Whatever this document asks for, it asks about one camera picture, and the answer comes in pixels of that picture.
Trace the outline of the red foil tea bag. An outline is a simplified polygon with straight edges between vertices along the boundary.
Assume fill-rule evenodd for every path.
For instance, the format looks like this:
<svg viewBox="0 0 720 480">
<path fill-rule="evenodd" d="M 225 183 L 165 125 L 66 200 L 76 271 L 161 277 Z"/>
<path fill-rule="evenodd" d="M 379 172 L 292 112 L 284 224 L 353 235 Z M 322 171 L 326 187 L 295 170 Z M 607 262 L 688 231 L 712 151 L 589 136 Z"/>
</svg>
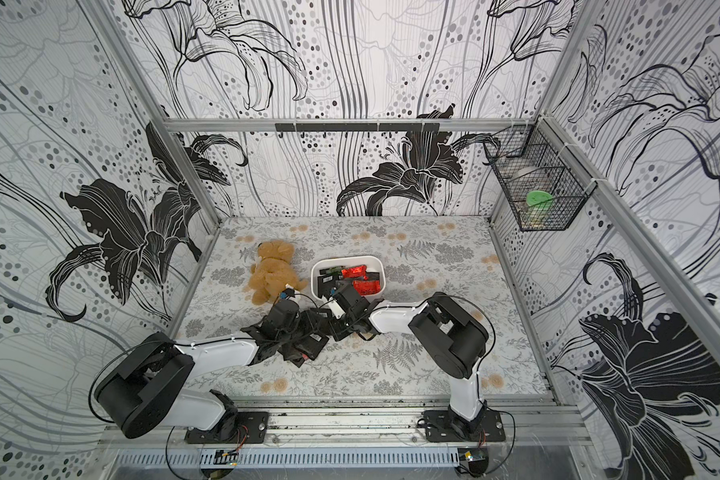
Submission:
<svg viewBox="0 0 720 480">
<path fill-rule="evenodd" d="M 382 290 L 382 285 L 379 280 L 354 280 L 352 286 L 363 296 L 376 295 Z"/>
<path fill-rule="evenodd" d="M 367 266 L 357 265 L 347 267 L 341 270 L 341 275 L 344 279 L 367 279 Z"/>
</svg>

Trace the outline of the black tea bag pile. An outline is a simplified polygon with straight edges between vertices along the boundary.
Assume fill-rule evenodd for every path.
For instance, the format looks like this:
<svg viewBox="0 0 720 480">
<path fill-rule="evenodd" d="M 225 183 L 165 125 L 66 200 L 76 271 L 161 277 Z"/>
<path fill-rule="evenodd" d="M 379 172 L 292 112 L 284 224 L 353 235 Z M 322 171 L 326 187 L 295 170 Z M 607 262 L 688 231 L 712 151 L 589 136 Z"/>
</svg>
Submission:
<svg viewBox="0 0 720 480">
<path fill-rule="evenodd" d="M 343 266 L 333 266 L 320 269 L 316 280 L 317 296 L 320 298 L 329 298 L 332 291 L 336 288 L 338 282 L 343 279 Z"/>
</svg>

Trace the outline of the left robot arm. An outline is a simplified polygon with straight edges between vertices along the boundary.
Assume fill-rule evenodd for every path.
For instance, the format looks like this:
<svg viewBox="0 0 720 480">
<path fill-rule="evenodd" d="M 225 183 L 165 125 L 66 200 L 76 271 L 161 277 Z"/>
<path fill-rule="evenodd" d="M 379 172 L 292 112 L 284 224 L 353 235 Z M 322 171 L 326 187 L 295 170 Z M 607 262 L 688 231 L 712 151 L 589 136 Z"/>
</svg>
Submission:
<svg viewBox="0 0 720 480">
<path fill-rule="evenodd" d="M 90 400 L 128 439 L 157 427 L 176 427 L 186 429 L 187 441 L 195 444 L 247 440 L 257 421 L 241 418 L 238 407 L 220 391 L 192 390 L 187 382 L 276 355 L 301 366 L 316 359 L 328 343 L 334 318 L 328 308 L 303 309 L 294 300 L 281 299 L 260 322 L 239 334 L 183 344 L 163 333 L 152 334 L 104 368 Z"/>
</svg>

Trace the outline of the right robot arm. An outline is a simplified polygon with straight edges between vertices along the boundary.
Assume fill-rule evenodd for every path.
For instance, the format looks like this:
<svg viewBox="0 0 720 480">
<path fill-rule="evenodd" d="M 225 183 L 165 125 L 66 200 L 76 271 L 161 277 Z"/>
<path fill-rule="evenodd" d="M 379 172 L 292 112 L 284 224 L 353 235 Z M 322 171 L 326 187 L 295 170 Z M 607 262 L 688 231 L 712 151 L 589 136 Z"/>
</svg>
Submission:
<svg viewBox="0 0 720 480">
<path fill-rule="evenodd" d="M 483 410 L 478 388 L 480 361 L 488 353 L 489 331 L 455 297 L 436 292 L 428 298 L 400 303 L 369 300 L 346 286 L 326 302 L 338 325 L 333 337 L 346 333 L 413 335 L 435 364 L 449 376 L 449 410 L 472 422 Z"/>
</svg>

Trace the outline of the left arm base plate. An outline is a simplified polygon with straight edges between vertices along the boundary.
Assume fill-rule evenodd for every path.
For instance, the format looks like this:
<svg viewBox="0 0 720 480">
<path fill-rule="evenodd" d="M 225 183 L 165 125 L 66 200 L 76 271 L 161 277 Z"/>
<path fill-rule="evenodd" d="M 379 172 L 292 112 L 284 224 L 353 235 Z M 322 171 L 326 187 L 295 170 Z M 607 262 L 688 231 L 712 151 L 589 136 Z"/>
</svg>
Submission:
<svg viewBox="0 0 720 480">
<path fill-rule="evenodd" d="M 266 411 L 225 413 L 210 430 L 188 430 L 185 441 L 188 444 L 263 444 L 269 417 Z"/>
</svg>

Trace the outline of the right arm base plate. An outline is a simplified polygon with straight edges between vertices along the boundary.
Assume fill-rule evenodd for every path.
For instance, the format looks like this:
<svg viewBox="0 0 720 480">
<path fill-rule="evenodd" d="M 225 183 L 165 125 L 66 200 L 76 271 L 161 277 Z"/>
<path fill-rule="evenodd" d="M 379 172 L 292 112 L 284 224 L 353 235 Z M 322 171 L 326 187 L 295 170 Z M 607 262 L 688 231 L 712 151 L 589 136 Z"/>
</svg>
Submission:
<svg viewBox="0 0 720 480">
<path fill-rule="evenodd" d="M 506 440 L 504 423 L 498 411 L 483 408 L 472 420 L 465 420 L 451 409 L 426 410 L 416 426 L 424 430 L 431 443 L 498 443 Z"/>
</svg>

